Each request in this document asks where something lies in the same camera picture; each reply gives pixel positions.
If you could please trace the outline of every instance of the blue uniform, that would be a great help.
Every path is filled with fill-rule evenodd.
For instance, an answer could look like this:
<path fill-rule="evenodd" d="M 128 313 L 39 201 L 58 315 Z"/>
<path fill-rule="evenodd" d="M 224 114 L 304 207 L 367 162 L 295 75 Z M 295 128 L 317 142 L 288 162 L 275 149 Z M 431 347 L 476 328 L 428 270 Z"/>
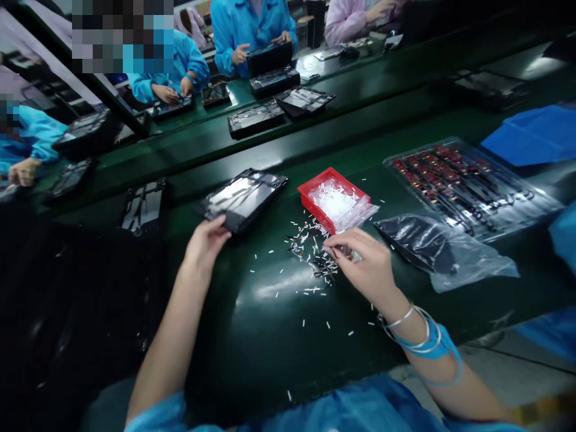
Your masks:
<path fill-rule="evenodd" d="M 248 64 L 232 63 L 232 54 L 239 45 L 250 44 L 250 51 L 264 48 L 283 31 L 290 33 L 292 50 L 298 51 L 296 23 L 288 12 L 285 0 L 262 0 L 258 18 L 250 0 L 213 0 L 212 29 L 216 45 L 216 66 L 226 76 L 248 77 Z"/>
<path fill-rule="evenodd" d="M 58 152 L 52 149 L 52 144 L 64 134 L 66 125 L 24 105 L 12 108 L 11 114 L 15 121 L 20 122 L 22 141 L 9 140 L 6 134 L 0 134 L 1 174 L 8 174 L 12 165 L 30 157 L 42 163 L 58 160 Z"/>
<path fill-rule="evenodd" d="M 174 62 L 173 70 L 170 73 L 127 74 L 130 84 L 132 85 L 132 93 L 140 102 L 150 104 L 159 100 L 152 91 L 152 84 L 172 87 L 181 96 L 180 81 L 182 81 L 182 78 L 189 76 L 187 74 L 188 71 L 192 71 L 196 75 L 196 79 L 192 80 L 194 83 L 194 91 L 200 91 L 208 85 L 210 71 L 208 70 L 206 60 L 196 46 L 196 42 L 184 33 L 174 30 L 172 43 Z"/>
<path fill-rule="evenodd" d="M 187 430 L 186 403 L 179 392 L 136 416 L 125 432 Z M 422 408 L 416 397 L 387 374 L 371 377 L 318 400 L 276 414 L 262 424 L 240 426 L 236 432 L 522 432 L 515 425 L 474 423 L 444 417 L 440 422 Z M 224 432 L 217 426 L 199 426 L 193 432 Z"/>

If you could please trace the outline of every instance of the red plastic bin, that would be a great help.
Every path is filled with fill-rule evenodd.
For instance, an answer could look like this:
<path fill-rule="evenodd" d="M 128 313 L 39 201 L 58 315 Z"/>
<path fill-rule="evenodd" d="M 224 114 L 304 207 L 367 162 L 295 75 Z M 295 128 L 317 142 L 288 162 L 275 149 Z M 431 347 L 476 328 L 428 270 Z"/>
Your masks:
<path fill-rule="evenodd" d="M 298 192 L 300 192 L 300 197 L 302 199 L 302 205 L 306 207 L 310 213 L 314 215 L 316 220 L 322 224 L 322 226 L 330 233 L 330 235 L 336 234 L 336 228 L 334 227 L 334 223 L 326 214 L 314 204 L 312 198 L 308 196 L 311 190 L 316 189 L 322 183 L 329 179 L 334 179 L 337 183 L 341 184 L 346 191 L 349 193 L 356 193 L 359 199 L 363 197 L 368 197 L 368 203 L 370 203 L 370 197 L 362 192 L 357 186 L 350 183 L 346 180 L 345 177 L 341 176 L 334 168 L 330 167 L 327 170 L 321 172 L 312 180 L 307 181 L 303 185 L 298 188 Z"/>

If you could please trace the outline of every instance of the worker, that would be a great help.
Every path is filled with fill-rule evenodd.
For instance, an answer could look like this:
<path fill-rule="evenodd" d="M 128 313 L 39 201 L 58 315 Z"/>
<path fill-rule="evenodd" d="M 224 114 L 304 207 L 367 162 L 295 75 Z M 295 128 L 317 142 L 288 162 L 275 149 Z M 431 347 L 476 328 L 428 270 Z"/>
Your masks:
<path fill-rule="evenodd" d="M 174 14 L 174 29 L 194 39 L 200 50 L 208 45 L 200 30 L 202 27 L 204 20 L 195 7 L 180 9 L 180 12 Z"/>
<path fill-rule="evenodd" d="M 3 101 L 0 107 L 0 181 L 30 187 L 38 167 L 58 160 L 52 149 L 66 125 L 25 105 Z"/>
<path fill-rule="evenodd" d="M 167 104 L 176 104 L 181 97 L 187 97 L 193 91 L 200 91 L 210 79 L 208 64 L 193 39 L 178 30 L 172 30 L 174 38 L 170 41 L 173 51 L 173 70 L 169 73 L 128 73 L 134 97 L 142 103 L 151 104 L 157 100 Z"/>
<path fill-rule="evenodd" d="M 336 46 L 366 36 L 401 11 L 406 0 L 332 0 L 326 18 L 326 42 Z"/>
<path fill-rule="evenodd" d="M 248 77 L 248 53 L 271 43 L 292 42 L 292 53 L 298 51 L 286 0 L 213 0 L 211 15 L 214 60 L 223 75 Z"/>
<path fill-rule="evenodd" d="M 162 323 L 138 372 L 126 420 L 127 432 L 184 431 L 184 382 L 200 314 L 218 253 L 231 234 L 221 215 L 194 231 Z M 348 246 L 352 262 L 336 248 Z M 446 329 L 416 308 L 396 286 L 390 251 L 359 229 L 330 237 L 324 250 L 388 323 L 428 391 L 445 413 L 441 423 L 387 374 L 355 383 L 238 431 L 522 431 L 484 382 L 463 362 Z M 200 426 L 195 432 L 223 432 Z"/>

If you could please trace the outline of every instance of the black case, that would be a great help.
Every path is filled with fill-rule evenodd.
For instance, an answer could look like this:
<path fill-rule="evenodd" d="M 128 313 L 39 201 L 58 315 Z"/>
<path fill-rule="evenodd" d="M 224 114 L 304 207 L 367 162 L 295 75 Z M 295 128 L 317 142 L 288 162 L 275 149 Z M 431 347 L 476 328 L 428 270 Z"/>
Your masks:
<path fill-rule="evenodd" d="M 171 117 L 187 113 L 196 109 L 196 98 L 188 96 L 178 104 L 159 104 L 151 109 L 152 118 L 156 121 L 166 120 Z"/>
<path fill-rule="evenodd" d="M 226 185 L 206 196 L 206 198 L 197 205 L 196 210 L 207 220 L 213 220 L 221 214 L 226 214 L 224 227 L 231 233 L 238 235 L 246 231 L 248 226 L 262 212 L 270 200 L 280 192 L 280 189 L 287 181 L 288 177 L 277 176 L 250 168 L 234 177 Z M 245 187 L 238 190 L 240 182 L 245 183 Z M 222 198 L 219 202 L 213 202 L 214 199 L 217 199 L 218 194 L 234 183 L 236 184 L 233 188 L 237 190 L 235 193 L 231 193 L 228 199 Z M 224 203 L 227 205 L 225 209 L 217 208 L 218 205 Z M 230 209 L 233 205 L 236 205 L 237 209 L 245 203 L 251 208 L 249 215 L 242 215 Z"/>
<path fill-rule="evenodd" d="M 96 163 L 94 159 L 89 158 L 64 167 L 60 178 L 42 198 L 42 204 L 51 206 L 78 196 L 86 184 L 88 175 L 96 167 Z"/>
<path fill-rule="evenodd" d="M 437 86 L 462 103 L 502 112 L 524 101 L 530 94 L 527 82 L 490 71 L 461 70 Z"/>
<path fill-rule="evenodd" d="M 110 111 L 93 113 L 75 120 L 52 145 L 71 162 L 111 151 L 124 124 Z"/>
<path fill-rule="evenodd" d="M 257 77 L 283 68 L 292 61 L 292 42 L 279 42 L 248 53 L 248 73 Z"/>
<path fill-rule="evenodd" d="M 228 130 L 234 139 L 243 139 L 284 124 L 282 108 L 272 100 L 228 116 Z"/>
<path fill-rule="evenodd" d="M 276 69 L 250 80 L 250 89 L 256 99 L 273 96 L 300 85 L 300 74 L 291 66 Z"/>
<path fill-rule="evenodd" d="M 132 231 L 135 237 L 156 235 L 163 230 L 166 195 L 165 177 L 128 189 L 120 228 Z"/>
<path fill-rule="evenodd" d="M 299 120 L 325 111 L 326 104 L 336 96 L 305 87 L 294 87 L 275 97 L 278 105 L 292 120 Z"/>
<path fill-rule="evenodd" d="M 202 90 L 202 105 L 204 105 L 204 108 L 208 109 L 230 102 L 230 93 L 226 84 L 225 82 L 218 82 Z"/>

